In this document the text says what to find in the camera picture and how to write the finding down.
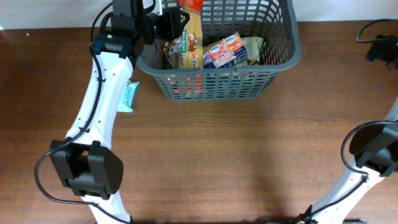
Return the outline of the brown snack bag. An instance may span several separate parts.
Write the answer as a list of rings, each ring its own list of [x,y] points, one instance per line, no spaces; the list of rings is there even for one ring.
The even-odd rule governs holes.
[[[165,58],[173,69],[180,68],[180,43],[181,38],[178,37],[177,39],[165,42],[162,48]]]

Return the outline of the orange spaghetti packet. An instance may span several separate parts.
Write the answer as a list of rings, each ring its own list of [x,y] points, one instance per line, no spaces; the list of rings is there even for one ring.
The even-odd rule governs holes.
[[[203,1],[179,0],[178,3],[182,6],[183,11],[189,13],[190,20],[185,26],[180,43],[180,68],[203,68],[203,33],[201,30],[201,14],[200,9]],[[191,82],[193,82],[193,90],[195,93],[202,92],[201,84],[203,83],[203,75],[195,74],[191,78],[186,75],[182,79],[181,90],[177,87],[177,79],[169,78],[172,85],[172,91],[177,93],[191,93]]]

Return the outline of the Kleenex tissue multipack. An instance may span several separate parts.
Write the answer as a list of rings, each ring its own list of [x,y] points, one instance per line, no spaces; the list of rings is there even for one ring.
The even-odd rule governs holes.
[[[231,68],[247,65],[248,52],[238,32],[203,48],[204,68]]]

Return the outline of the green snack bag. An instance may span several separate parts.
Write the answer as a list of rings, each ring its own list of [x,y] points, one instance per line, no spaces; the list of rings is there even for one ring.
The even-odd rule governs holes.
[[[261,61],[261,55],[267,45],[267,40],[262,37],[244,37],[242,42],[247,50],[248,65],[259,65]]]

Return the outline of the mint green bar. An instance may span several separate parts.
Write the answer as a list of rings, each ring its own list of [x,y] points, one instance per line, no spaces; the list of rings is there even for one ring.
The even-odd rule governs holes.
[[[124,88],[124,91],[121,95],[121,99],[118,104],[117,112],[132,113],[134,111],[132,108],[132,103],[138,86],[139,82],[128,81],[126,83],[126,87]]]

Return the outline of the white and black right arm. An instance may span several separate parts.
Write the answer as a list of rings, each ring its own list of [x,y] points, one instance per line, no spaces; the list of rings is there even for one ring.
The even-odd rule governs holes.
[[[382,120],[360,124],[344,138],[345,170],[326,195],[291,223],[344,223],[364,195],[397,172],[397,102]]]

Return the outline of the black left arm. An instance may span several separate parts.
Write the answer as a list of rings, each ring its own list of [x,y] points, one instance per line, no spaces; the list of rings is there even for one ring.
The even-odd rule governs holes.
[[[180,37],[189,14],[162,9],[160,1],[113,1],[95,18],[90,33],[90,82],[65,139],[54,140],[46,156],[63,186],[90,207],[98,223],[131,223],[119,188],[122,160],[111,150],[118,104],[145,45]]]

